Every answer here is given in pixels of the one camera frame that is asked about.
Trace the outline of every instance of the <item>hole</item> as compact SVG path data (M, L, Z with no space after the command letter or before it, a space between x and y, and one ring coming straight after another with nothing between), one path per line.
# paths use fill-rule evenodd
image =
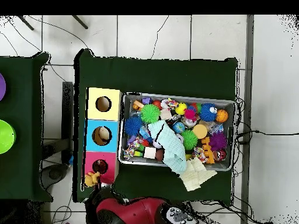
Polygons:
M96 160L92 164L92 170L96 173L99 172L100 174L104 174L107 172L108 164L105 160Z
M108 127L97 127L92 133L92 140L99 146L107 145L112 138L111 130Z
M111 109L111 100L107 96L101 96L96 100L96 108L101 112Z

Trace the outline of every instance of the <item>green table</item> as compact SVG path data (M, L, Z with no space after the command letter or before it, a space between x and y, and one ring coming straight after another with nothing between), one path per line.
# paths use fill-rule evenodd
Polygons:
M13 147L0 155L0 198L51 201L40 186L41 165L41 68L49 55L31 58L0 57L6 95L0 101L0 119L16 131Z
M75 58L75 131L74 184L75 201L87 198L92 188L81 191L86 87L119 89L209 99L235 99L235 58L225 61L141 60L97 58L82 49ZM231 171L218 174L201 188L187 192L181 179L167 167L120 164L114 189L127 198L162 197L169 200L222 200L231 202Z

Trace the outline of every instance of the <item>orange toy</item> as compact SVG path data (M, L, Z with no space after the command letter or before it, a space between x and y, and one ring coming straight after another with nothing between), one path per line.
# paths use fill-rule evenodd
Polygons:
M217 111L217 116L216 116L216 121L219 123L226 122L228 119L228 113L225 110L218 110Z
M215 161L214 161L214 157L213 157L213 151L211 151L211 146L209 145L210 138L209 137L203 138L201 140L201 143L203 144L204 155L207 158L206 163L214 164Z
M133 103L133 109L141 111L141 109L143 107L144 107L144 105L140 101L138 101L138 100L134 101L134 103Z

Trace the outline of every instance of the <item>orange ball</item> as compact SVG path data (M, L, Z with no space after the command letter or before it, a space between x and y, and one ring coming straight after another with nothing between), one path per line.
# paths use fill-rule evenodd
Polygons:
M216 116L216 121L219 123L226 122L228 119L228 113L225 110L218 110L217 111L217 116Z

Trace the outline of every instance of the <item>purple bowl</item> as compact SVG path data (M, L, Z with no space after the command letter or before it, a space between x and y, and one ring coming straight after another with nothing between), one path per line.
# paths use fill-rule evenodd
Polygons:
M4 77L0 74L0 101L3 99L6 91L6 84Z

